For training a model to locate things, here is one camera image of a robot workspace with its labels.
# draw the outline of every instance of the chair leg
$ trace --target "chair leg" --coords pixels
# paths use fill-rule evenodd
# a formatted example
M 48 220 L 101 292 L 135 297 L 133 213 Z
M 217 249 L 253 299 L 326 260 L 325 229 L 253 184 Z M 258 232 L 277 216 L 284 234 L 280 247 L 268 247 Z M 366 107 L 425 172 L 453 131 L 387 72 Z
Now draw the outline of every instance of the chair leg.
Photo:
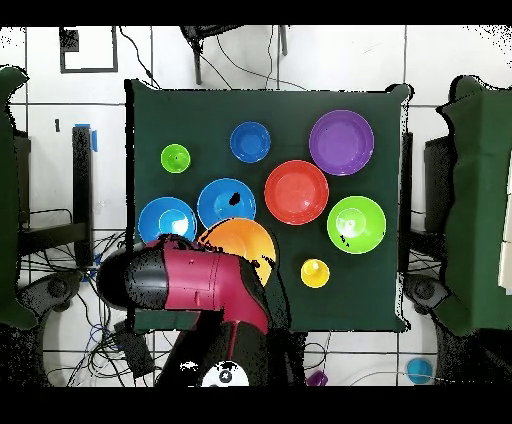
M 196 69 L 196 84 L 201 85 L 201 57 L 199 53 L 194 50 L 194 64 Z
M 283 56 L 288 54 L 288 44 L 286 43 L 286 25 L 279 25 L 279 33 L 281 34 L 281 43 L 283 44 Z

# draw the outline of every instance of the small yellow bowl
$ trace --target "small yellow bowl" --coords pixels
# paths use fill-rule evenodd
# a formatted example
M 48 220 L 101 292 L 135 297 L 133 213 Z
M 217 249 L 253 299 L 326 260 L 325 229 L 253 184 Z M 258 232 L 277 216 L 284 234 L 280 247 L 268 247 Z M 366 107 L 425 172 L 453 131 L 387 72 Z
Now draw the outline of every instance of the small yellow bowl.
M 300 269 L 300 278 L 306 286 L 317 289 L 329 280 L 329 267 L 320 259 L 308 259 Z

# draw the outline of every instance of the green bowl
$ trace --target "green bowl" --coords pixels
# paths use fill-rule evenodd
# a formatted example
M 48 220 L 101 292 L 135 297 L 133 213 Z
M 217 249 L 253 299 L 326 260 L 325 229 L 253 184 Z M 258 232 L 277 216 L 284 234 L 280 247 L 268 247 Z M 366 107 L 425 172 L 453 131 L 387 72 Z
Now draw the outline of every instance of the green bowl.
M 166 171 L 178 174 L 189 167 L 190 153 L 181 144 L 170 144 L 162 150 L 160 162 Z
M 367 253 L 384 238 L 386 216 L 367 197 L 346 197 L 329 212 L 327 233 L 338 249 L 352 254 Z

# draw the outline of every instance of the blue bowl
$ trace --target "blue bowl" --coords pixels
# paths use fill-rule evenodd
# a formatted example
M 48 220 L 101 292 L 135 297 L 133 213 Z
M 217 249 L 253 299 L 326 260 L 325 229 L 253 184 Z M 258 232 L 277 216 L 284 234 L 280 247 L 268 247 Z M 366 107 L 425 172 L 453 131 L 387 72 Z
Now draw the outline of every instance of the blue bowl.
M 256 200 L 249 187 L 232 178 L 208 184 L 197 200 L 197 215 L 205 228 L 228 218 L 254 219 Z
M 233 154 L 242 162 L 258 162 L 270 149 L 270 134 L 257 122 L 244 122 L 231 134 L 229 146 Z
M 194 241 L 197 221 L 194 211 L 175 197 L 159 197 L 149 202 L 139 215 L 139 235 L 144 243 L 161 234 L 179 234 Z

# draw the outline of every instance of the table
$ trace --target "table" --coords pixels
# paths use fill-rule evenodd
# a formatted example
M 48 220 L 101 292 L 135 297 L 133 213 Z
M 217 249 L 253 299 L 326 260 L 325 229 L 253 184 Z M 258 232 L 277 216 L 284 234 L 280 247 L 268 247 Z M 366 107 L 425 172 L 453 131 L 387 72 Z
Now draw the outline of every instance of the table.
M 199 193 L 209 182 L 222 177 L 239 179 L 254 193 L 256 221 L 272 230 L 278 239 L 280 271 L 290 302 L 291 330 L 405 329 L 395 314 L 395 293 L 400 111 L 410 94 L 408 85 L 369 93 L 153 90 L 132 80 L 127 90 L 133 93 L 133 106 L 127 101 L 127 116 L 134 116 L 136 222 L 144 206 L 157 197 L 177 197 L 195 210 Z M 266 208 L 265 181 L 276 166 L 287 160 L 312 162 L 308 145 L 310 131 L 318 118 L 334 109 L 350 109 L 365 117 L 375 137 L 373 156 L 354 175 L 326 175 L 329 201 L 316 220 L 302 226 L 283 224 Z M 229 148 L 231 132 L 248 120 L 263 124 L 272 139 L 268 155 L 255 164 L 240 162 Z M 192 163 L 181 174 L 170 174 L 160 165 L 161 151 L 172 143 L 184 145 L 191 154 Z M 350 195 L 375 200 L 386 215 L 386 236 L 367 254 L 344 253 L 327 236 L 330 209 Z M 203 231 L 198 220 L 198 236 Z M 302 263 L 312 257 L 330 267 L 330 280 L 321 289 L 308 288 L 300 279 Z M 274 272 L 265 290 L 271 306 L 278 302 Z

